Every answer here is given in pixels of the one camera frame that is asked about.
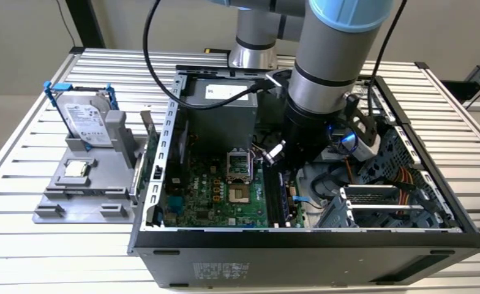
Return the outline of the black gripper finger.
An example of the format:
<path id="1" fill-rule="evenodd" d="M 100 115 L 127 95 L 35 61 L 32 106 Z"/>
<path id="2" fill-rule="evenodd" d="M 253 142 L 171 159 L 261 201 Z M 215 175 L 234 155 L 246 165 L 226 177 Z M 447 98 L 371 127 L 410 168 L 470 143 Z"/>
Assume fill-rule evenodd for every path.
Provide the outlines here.
<path id="1" fill-rule="evenodd" d="M 286 147 L 286 140 L 282 140 L 273 150 L 267 151 L 266 149 L 262 151 L 263 159 L 266 160 L 269 165 L 275 165 L 283 158 L 283 150 Z"/>

